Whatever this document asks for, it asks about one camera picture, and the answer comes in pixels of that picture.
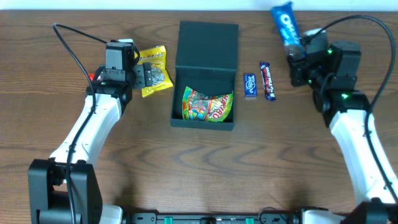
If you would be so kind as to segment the yellow candy bag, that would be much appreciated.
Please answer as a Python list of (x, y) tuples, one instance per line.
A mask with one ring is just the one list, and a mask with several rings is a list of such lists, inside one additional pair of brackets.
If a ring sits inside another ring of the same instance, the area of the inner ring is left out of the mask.
[(149, 62), (152, 72), (152, 86), (145, 87), (141, 90), (142, 96), (145, 98), (157, 91), (165, 90), (173, 87), (169, 73), (166, 70), (167, 51), (164, 45), (158, 45), (149, 49), (140, 51), (139, 65)]

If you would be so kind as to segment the Dairy Milk chocolate bar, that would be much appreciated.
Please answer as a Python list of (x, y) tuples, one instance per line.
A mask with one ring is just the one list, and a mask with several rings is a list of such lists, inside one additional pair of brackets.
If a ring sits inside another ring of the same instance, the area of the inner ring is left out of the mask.
[(272, 75), (270, 70), (270, 63), (260, 62), (260, 69), (262, 74), (262, 81), (264, 85), (265, 97), (269, 101), (275, 101), (274, 86), (272, 84)]

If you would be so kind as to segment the red candy bag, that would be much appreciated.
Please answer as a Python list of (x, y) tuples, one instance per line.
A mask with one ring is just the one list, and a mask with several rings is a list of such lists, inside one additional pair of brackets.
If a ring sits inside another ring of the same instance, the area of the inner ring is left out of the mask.
[(88, 76), (89, 76), (91, 81), (95, 80), (95, 74), (94, 73), (89, 73)]

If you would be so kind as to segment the blue Eclipse mint box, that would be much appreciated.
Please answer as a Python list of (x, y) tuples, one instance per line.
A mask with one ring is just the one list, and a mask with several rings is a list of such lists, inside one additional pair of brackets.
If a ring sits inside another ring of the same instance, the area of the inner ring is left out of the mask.
[(256, 76), (253, 73), (244, 74), (244, 92), (245, 97), (257, 96)]

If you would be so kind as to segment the blue Oreo cookie pack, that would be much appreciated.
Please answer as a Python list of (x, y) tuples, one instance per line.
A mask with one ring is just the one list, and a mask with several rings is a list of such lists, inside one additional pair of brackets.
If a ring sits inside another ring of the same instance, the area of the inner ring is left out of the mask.
[(273, 7), (271, 14), (287, 55), (294, 60), (300, 60), (305, 53), (292, 6), (293, 2), (289, 1), (284, 5)]

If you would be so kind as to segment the green Haribo gummy bag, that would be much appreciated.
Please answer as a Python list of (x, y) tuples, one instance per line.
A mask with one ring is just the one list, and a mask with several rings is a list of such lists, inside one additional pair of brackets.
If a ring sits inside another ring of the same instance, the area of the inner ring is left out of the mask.
[(182, 97), (182, 117), (187, 120), (223, 122), (232, 110), (234, 93), (206, 96), (189, 86)]

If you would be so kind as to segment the dark green hinged box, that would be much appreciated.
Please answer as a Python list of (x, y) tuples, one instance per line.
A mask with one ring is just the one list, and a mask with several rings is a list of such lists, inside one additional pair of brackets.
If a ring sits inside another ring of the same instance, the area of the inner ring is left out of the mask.
[(180, 21), (170, 125), (231, 131), (234, 105), (222, 122), (183, 119), (183, 94), (190, 87), (206, 96), (235, 92), (238, 69), (237, 24)]

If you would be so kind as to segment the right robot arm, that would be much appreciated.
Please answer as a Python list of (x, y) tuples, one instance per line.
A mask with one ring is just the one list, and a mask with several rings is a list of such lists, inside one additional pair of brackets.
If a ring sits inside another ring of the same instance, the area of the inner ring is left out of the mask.
[(351, 178), (356, 207), (347, 215), (302, 208), (292, 223), (397, 223), (397, 177), (378, 138), (370, 102), (355, 89), (360, 46), (322, 40), (302, 58), (287, 61), (293, 86), (308, 84), (315, 107), (338, 142)]

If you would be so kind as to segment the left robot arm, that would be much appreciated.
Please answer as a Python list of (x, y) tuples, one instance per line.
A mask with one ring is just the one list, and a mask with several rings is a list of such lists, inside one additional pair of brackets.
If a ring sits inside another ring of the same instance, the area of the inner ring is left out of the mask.
[(149, 62), (131, 39), (106, 44), (106, 62), (89, 80), (85, 105), (68, 136), (48, 159), (29, 166), (32, 223), (130, 223), (117, 205), (103, 202), (95, 165), (112, 127), (119, 121), (132, 91), (152, 85)]

